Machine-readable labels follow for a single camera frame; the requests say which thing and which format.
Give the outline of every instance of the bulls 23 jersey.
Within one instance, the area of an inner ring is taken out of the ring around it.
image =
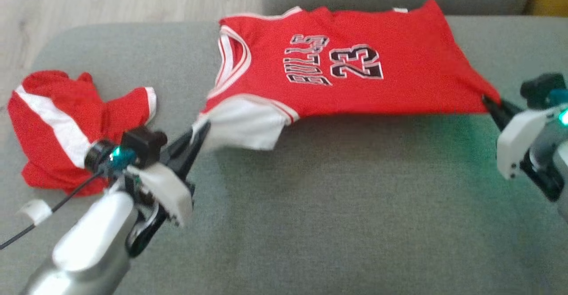
[[[481,95],[499,101],[434,0],[410,12],[293,8],[220,25],[223,62],[200,119],[224,145],[270,149],[284,125],[311,115],[483,113]]]

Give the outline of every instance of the white cable label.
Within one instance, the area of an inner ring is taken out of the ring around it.
[[[18,212],[31,218],[35,226],[51,216],[51,208],[44,200],[31,200],[22,206]]]

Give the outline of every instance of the red cloth with white stripe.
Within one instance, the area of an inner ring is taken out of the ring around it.
[[[14,131],[28,157],[24,180],[35,188],[69,194],[91,176],[83,160],[92,143],[103,138],[120,143],[124,131],[144,125],[155,111],[151,87],[138,87],[104,103],[89,73],[77,80],[61,71],[32,73],[8,102]],[[97,179],[79,195],[97,194],[106,185]]]
[[[271,107],[288,125],[313,115],[485,113],[481,95],[500,101],[457,46],[434,0],[400,11],[296,7],[281,16],[223,18],[223,64],[200,116],[211,120],[208,137],[272,148],[268,137],[249,141],[256,134],[245,127],[242,137],[234,134],[235,127],[257,119],[248,113],[260,106]],[[229,104],[230,111],[223,109]],[[249,108],[237,115],[244,105]],[[227,127],[231,121],[235,127]],[[216,133],[219,127],[224,134]]]

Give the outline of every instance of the robotic arm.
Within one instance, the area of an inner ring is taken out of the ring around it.
[[[497,169],[509,180],[523,171],[568,222],[568,90],[560,74],[545,74],[523,83],[529,109],[484,97],[497,138]]]
[[[209,124],[160,152],[165,134],[139,127],[119,146],[99,141],[85,166],[112,186],[57,243],[21,295],[109,295],[166,220],[187,224],[194,186],[186,182]]]

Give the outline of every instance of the gray sofa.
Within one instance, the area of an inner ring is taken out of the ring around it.
[[[292,4],[358,8],[355,1],[264,3],[274,13]],[[375,1],[361,8],[423,2]],[[440,0],[457,14],[515,14],[526,0],[483,1]],[[447,19],[503,97],[522,103],[524,79],[568,76],[566,19]],[[33,69],[90,72],[105,99],[152,85],[152,127],[174,138],[213,84],[216,38],[213,22],[76,28],[52,40]],[[529,180],[501,178],[496,138],[487,115],[326,117],[287,128],[274,151],[201,154],[190,175],[197,191],[189,227],[165,225],[117,294],[566,294],[568,225]],[[38,197],[54,204],[62,194],[25,186],[14,135],[0,149],[7,238],[27,224],[12,216],[14,205]],[[4,250],[3,294],[18,293],[94,200],[73,200]]]

